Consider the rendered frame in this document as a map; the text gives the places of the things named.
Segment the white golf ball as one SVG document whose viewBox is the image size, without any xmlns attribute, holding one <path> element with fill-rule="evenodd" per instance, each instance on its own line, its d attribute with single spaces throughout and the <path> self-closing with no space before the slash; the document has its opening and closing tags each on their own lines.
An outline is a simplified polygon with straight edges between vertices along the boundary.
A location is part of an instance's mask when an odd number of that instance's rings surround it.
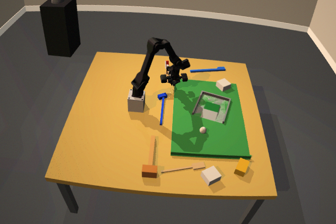
<svg viewBox="0 0 336 224">
<path fill-rule="evenodd" d="M 199 130 L 202 134 L 206 133 L 206 128 L 205 127 L 201 127 Z"/>
</svg>

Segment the green putting mat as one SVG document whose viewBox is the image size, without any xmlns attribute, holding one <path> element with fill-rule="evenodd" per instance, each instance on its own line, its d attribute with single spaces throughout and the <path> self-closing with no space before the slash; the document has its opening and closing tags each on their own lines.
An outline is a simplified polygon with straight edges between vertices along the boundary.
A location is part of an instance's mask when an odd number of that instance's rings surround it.
<svg viewBox="0 0 336 224">
<path fill-rule="evenodd" d="M 192 115 L 202 90 L 231 99 L 224 124 L 201 118 L 202 111 Z M 180 79 L 174 86 L 171 151 L 249 155 L 236 84 L 222 92 L 215 81 Z"/>
</svg>

